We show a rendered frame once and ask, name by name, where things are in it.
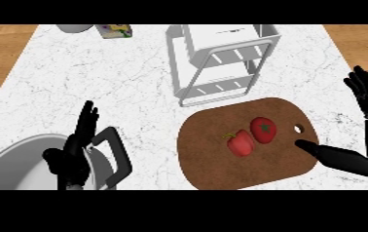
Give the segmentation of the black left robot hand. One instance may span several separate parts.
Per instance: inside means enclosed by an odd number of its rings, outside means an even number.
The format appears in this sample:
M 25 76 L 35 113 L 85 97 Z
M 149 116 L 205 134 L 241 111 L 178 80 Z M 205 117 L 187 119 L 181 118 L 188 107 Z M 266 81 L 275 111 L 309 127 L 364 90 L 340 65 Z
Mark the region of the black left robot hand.
M 62 149 L 47 148 L 41 157 L 50 172 L 57 176 L 59 190 L 82 190 L 90 177 L 91 168 L 84 154 L 94 137 L 97 108 L 88 100 L 82 107 L 77 129 L 68 136 Z

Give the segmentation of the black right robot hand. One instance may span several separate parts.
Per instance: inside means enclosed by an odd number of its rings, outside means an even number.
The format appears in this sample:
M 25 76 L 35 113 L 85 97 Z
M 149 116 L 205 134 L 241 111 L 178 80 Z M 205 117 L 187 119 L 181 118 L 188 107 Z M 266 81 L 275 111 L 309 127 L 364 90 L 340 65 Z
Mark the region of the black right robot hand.
M 368 176 L 368 71 L 359 65 L 353 66 L 343 83 L 352 90 L 365 118 L 367 156 L 353 150 L 318 145 L 305 139 L 297 139 L 294 145 L 311 154 L 325 167 Z

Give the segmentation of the red bell pepper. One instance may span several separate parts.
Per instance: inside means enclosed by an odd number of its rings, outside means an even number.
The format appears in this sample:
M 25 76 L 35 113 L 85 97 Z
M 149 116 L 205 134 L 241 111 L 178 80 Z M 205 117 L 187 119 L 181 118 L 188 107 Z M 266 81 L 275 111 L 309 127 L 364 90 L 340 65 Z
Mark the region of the red bell pepper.
M 252 154 L 255 142 L 244 130 L 240 130 L 235 134 L 225 134 L 222 137 L 227 139 L 227 147 L 237 157 L 246 157 Z

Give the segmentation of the brown wooden cutting board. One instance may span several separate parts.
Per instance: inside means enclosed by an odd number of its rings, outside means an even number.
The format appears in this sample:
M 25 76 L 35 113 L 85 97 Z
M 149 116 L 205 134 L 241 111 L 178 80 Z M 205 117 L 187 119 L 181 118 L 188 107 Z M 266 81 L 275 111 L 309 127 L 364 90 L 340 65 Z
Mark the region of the brown wooden cutting board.
M 253 138 L 250 122 L 265 117 L 275 123 L 275 138 L 262 144 Z M 255 142 L 249 156 L 237 157 L 225 134 L 244 130 Z M 241 189 L 306 174 L 316 159 L 296 145 L 318 136 L 299 107 L 287 100 L 268 97 L 203 110 L 193 114 L 177 138 L 183 174 L 199 189 Z

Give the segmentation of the red tomato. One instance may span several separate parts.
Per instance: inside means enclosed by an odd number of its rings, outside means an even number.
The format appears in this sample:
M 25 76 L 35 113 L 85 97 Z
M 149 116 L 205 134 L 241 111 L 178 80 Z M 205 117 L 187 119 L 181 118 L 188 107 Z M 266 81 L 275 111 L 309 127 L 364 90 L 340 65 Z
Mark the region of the red tomato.
M 250 122 L 250 132 L 259 143 L 269 143 L 277 135 L 277 125 L 274 121 L 265 117 L 258 117 Z

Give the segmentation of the patterned carton box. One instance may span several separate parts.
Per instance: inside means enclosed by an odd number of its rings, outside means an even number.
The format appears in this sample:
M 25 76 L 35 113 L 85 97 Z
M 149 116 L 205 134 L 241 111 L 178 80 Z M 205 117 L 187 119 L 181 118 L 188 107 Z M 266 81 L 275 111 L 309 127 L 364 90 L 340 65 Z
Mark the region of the patterned carton box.
M 130 24 L 97 24 L 96 29 L 103 39 L 132 37 L 132 28 Z

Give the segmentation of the grey round bowl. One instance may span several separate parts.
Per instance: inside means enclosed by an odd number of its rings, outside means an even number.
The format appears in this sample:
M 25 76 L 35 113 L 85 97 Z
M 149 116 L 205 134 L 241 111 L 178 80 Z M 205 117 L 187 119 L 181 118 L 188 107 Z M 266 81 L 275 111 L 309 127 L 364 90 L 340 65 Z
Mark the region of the grey round bowl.
M 65 33 L 81 33 L 87 31 L 93 25 L 91 24 L 57 24 L 59 29 Z

